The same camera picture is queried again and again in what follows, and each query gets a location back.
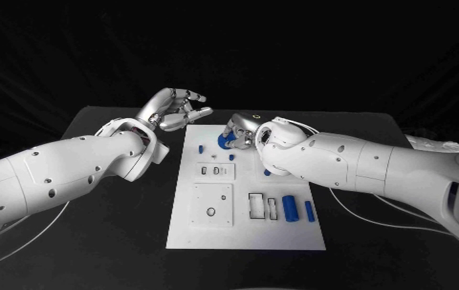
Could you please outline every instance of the white platform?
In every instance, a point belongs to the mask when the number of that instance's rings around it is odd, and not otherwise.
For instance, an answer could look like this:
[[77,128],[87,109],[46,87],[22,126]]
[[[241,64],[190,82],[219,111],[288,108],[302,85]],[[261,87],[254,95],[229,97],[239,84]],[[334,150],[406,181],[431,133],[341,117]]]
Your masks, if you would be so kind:
[[[266,177],[255,149],[242,151],[219,147],[218,138],[223,130],[225,125],[187,126],[167,248],[325,250],[310,184],[292,175],[281,177],[271,174]],[[203,154],[199,153],[199,145],[205,146]],[[231,154],[235,155],[233,161],[229,159]],[[199,179],[196,163],[235,163],[235,180],[222,181],[215,177],[209,180]],[[196,184],[220,184],[222,188],[209,191],[209,185]],[[222,198],[223,193],[216,192],[231,188],[232,195]],[[265,219],[249,218],[249,193],[264,193]],[[285,195],[295,197],[298,222],[285,221]],[[199,197],[206,198],[205,203],[199,202]],[[275,198],[278,220],[269,219],[268,198]],[[304,205],[307,200],[313,203],[315,222],[308,221]],[[210,207],[216,215],[208,220],[205,212]],[[192,222],[196,222],[200,213],[205,217],[200,217],[199,224],[195,224]],[[226,226],[216,225],[216,222],[223,222]]]

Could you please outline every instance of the black curtain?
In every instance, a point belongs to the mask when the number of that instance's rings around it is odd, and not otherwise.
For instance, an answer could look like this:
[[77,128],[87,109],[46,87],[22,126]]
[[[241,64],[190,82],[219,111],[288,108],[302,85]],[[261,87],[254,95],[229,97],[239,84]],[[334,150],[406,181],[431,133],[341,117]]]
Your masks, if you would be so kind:
[[458,18],[458,0],[2,0],[0,156],[163,87],[216,109],[386,112],[458,141]]

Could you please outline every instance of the small blue part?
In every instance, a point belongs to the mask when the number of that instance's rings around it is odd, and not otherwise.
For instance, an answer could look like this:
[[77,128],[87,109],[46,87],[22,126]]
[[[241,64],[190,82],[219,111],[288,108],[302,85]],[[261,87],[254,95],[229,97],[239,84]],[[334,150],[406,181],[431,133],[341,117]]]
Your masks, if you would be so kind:
[[313,211],[313,205],[311,205],[311,202],[304,202],[305,206],[307,206],[307,213],[308,213],[308,219],[310,219],[310,222],[314,222],[315,221],[315,218],[314,218],[314,211]]
[[223,137],[223,134],[220,134],[220,136],[219,136],[219,147],[222,148],[222,149],[232,149],[231,147],[226,147],[225,146],[225,143],[226,142],[231,142],[232,140],[235,140],[236,139],[236,136],[235,136],[235,134],[232,133],[232,131],[231,131],[231,133],[229,133],[229,135],[228,135],[228,138],[225,138]]
[[282,197],[282,205],[284,205],[285,220],[288,222],[300,221],[295,197],[292,195],[287,195]]

